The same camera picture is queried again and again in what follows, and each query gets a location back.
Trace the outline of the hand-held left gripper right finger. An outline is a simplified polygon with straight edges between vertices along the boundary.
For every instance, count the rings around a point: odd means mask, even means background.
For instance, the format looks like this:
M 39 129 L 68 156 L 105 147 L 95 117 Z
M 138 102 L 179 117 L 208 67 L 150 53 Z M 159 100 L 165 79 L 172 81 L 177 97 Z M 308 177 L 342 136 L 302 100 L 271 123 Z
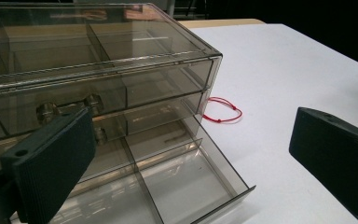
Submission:
M 323 111 L 300 107 L 289 153 L 358 219 L 358 128 Z

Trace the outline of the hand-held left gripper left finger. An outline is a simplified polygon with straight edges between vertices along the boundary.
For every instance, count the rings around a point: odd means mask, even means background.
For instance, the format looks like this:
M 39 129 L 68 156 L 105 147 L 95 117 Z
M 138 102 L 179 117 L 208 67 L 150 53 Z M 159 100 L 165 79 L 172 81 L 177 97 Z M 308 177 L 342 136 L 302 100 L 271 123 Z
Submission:
M 17 187 L 20 221 L 48 224 L 95 155 L 88 108 L 58 116 L 0 156 L 2 171 Z

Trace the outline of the smoky clear plastic drawer organizer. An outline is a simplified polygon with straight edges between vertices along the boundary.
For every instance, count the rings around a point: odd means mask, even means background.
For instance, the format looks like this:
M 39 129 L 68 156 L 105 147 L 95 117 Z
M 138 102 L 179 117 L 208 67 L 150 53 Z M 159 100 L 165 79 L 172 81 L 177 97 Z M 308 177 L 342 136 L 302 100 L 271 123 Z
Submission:
M 197 113 L 221 60 L 151 4 L 0 3 L 0 155 L 83 107 L 101 141 Z

